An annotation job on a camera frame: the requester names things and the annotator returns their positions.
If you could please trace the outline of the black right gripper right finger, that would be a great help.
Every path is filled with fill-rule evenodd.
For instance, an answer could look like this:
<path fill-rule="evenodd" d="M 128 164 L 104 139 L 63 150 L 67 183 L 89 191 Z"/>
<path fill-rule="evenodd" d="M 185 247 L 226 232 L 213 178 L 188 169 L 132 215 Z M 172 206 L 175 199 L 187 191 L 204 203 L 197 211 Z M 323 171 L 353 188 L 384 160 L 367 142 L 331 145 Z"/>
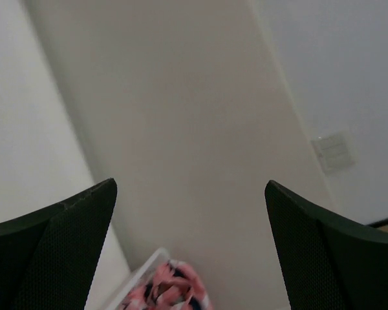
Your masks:
<path fill-rule="evenodd" d="M 388 232 L 274 180 L 264 197 L 291 309 L 388 309 Z"/>

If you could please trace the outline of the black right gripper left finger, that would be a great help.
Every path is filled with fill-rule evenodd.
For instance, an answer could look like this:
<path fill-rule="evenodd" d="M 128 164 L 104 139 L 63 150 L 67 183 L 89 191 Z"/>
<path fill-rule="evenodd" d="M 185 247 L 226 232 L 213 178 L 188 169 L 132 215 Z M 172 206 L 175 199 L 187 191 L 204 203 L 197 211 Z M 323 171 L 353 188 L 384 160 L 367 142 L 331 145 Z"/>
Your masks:
<path fill-rule="evenodd" d="M 0 223 L 0 309 L 84 309 L 116 197 L 109 178 Z"/>

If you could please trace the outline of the pink shark print shorts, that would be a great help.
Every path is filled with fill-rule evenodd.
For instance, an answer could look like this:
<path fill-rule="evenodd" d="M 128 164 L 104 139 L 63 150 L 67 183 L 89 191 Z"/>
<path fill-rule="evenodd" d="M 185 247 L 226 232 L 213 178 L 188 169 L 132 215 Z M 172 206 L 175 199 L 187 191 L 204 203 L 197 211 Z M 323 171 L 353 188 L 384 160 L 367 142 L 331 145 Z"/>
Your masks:
<path fill-rule="evenodd" d="M 159 265 L 127 293 L 117 308 L 214 309 L 200 276 L 190 264 L 178 260 Z"/>

